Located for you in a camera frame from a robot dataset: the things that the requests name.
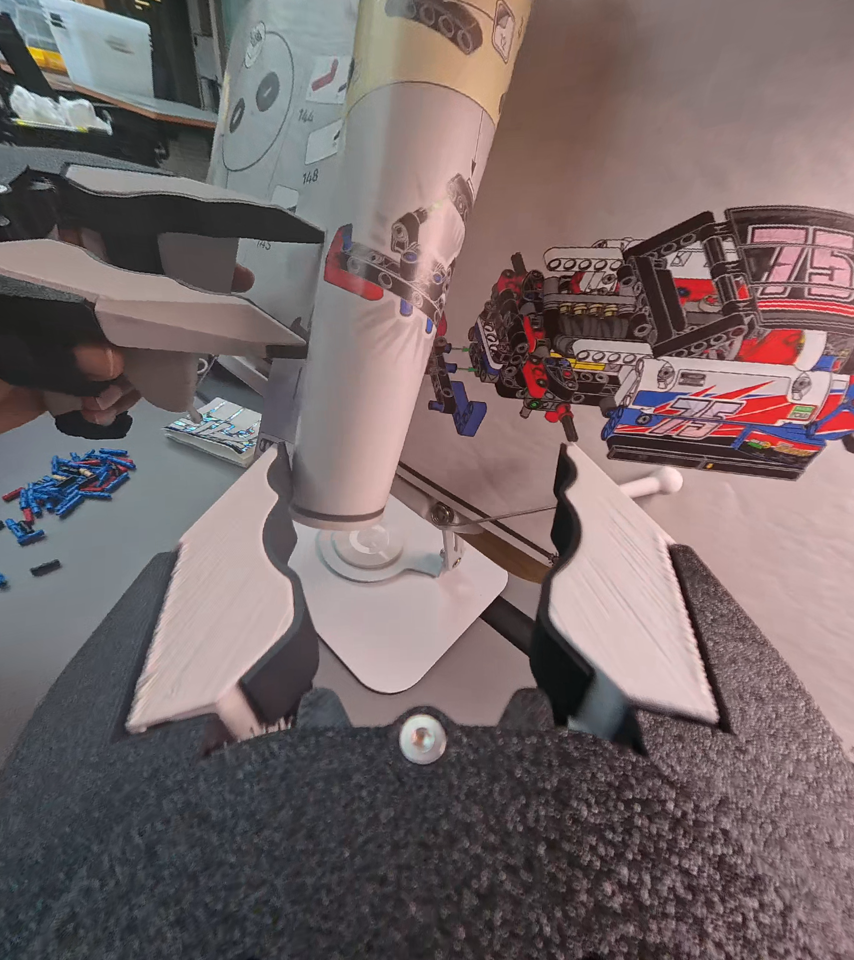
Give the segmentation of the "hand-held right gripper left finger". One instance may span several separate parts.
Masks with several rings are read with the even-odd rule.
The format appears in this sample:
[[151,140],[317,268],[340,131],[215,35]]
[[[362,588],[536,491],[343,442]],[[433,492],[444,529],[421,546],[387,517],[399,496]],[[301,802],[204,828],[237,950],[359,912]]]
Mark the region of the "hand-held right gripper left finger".
[[128,733],[201,716],[229,735],[296,724],[319,637],[290,566],[290,494],[288,452],[270,447],[181,536]]

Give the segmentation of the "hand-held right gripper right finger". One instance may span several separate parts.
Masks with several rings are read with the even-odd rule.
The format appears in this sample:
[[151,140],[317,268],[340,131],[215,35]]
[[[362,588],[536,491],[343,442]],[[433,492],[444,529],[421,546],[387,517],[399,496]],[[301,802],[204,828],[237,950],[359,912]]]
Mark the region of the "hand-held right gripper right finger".
[[619,484],[576,443],[562,445],[556,562],[535,621],[535,679],[559,726],[626,742],[638,711],[719,726],[674,541],[639,504],[682,486],[671,466]]

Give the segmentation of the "white plastic bag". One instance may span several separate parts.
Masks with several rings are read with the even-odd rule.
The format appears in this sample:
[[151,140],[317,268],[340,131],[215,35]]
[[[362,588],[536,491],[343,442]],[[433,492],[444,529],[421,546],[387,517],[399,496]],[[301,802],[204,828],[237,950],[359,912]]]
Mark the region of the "white plastic bag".
[[16,85],[8,96],[14,124],[25,128],[96,134],[111,137],[109,117],[97,112],[88,100],[47,97]]

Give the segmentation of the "toy instruction book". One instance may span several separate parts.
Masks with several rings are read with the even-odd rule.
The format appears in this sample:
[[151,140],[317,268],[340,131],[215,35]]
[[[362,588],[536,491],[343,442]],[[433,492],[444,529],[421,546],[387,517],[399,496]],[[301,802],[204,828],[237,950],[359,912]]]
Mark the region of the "toy instruction book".
[[395,497],[627,569],[617,486],[745,604],[854,765],[854,2],[239,2],[212,180],[307,335],[298,521]]

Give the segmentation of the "pile of small toy pins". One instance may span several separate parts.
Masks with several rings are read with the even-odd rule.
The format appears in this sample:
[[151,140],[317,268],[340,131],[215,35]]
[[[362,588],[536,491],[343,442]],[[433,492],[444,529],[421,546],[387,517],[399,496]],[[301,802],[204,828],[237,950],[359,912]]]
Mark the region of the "pile of small toy pins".
[[[1,497],[9,508],[0,517],[0,534],[10,534],[16,546],[47,546],[49,531],[55,523],[65,521],[89,503],[111,502],[135,475],[137,464],[129,451],[100,447],[68,456],[54,455],[49,471],[22,486],[16,486]],[[59,558],[37,562],[28,570],[34,579],[42,579],[61,570]],[[8,592],[10,579],[0,570],[0,592]]]

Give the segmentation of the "wooden office table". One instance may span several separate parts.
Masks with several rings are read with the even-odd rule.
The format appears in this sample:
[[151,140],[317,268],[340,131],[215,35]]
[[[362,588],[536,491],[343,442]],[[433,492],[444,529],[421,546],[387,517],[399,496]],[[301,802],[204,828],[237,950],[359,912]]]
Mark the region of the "wooden office table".
[[[0,55],[0,69],[9,75],[14,74],[13,67]],[[76,86],[67,76],[41,72],[49,86],[63,93],[76,93],[82,97],[102,102],[109,106],[129,110],[155,121],[194,127],[206,131],[213,131],[217,126],[217,114],[211,111],[194,107],[189,104],[150,97],[125,97],[109,92],[87,89]]]

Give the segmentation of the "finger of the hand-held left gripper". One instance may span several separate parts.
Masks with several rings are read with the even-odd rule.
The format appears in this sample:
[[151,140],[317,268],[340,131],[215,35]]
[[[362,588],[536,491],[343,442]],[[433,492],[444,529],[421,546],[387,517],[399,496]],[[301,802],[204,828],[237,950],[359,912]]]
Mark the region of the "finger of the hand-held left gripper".
[[325,238],[289,210],[188,178],[78,163],[61,177],[67,221],[98,234],[107,260],[125,270],[163,273],[164,234],[297,245]]
[[0,243],[0,278],[81,296],[118,347],[228,355],[277,350],[291,356],[307,348],[299,335],[240,295],[123,270],[51,239]]

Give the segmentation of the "person's left hand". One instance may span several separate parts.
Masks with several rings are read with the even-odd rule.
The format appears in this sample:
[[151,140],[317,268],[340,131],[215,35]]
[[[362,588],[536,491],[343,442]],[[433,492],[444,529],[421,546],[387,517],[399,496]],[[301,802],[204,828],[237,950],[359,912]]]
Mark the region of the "person's left hand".
[[124,439],[141,394],[125,376],[121,351],[101,334],[42,333],[0,319],[0,436],[43,416],[53,395],[66,397],[68,428],[93,440]]

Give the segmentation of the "holographic sticker sheet stack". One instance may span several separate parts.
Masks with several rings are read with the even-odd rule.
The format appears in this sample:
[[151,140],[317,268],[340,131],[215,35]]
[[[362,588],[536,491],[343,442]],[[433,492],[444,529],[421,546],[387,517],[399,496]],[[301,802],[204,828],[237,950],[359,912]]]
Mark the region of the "holographic sticker sheet stack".
[[200,419],[185,415],[168,424],[168,439],[200,450],[244,470],[257,457],[261,414],[222,397],[196,409]]

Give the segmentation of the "white book stand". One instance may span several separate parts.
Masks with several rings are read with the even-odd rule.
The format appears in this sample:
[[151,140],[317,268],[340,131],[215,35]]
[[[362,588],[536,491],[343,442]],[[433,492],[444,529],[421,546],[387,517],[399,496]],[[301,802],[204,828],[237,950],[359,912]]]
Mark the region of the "white book stand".
[[463,540],[486,526],[553,506],[438,520],[439,503],[414,489],[388,499],[376,525],[321,529],[294,524],[291,557],[313,624],[364,686],[411,689],[481,614],[502,598],[507,573]]

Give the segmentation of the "white storage boxes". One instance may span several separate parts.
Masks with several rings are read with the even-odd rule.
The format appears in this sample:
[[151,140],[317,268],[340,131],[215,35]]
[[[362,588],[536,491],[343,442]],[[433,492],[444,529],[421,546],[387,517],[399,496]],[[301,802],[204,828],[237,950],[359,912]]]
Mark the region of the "white storage boxes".
[[138,19],[72,1],[42,1],[75,86],[153,97],[152,36]]

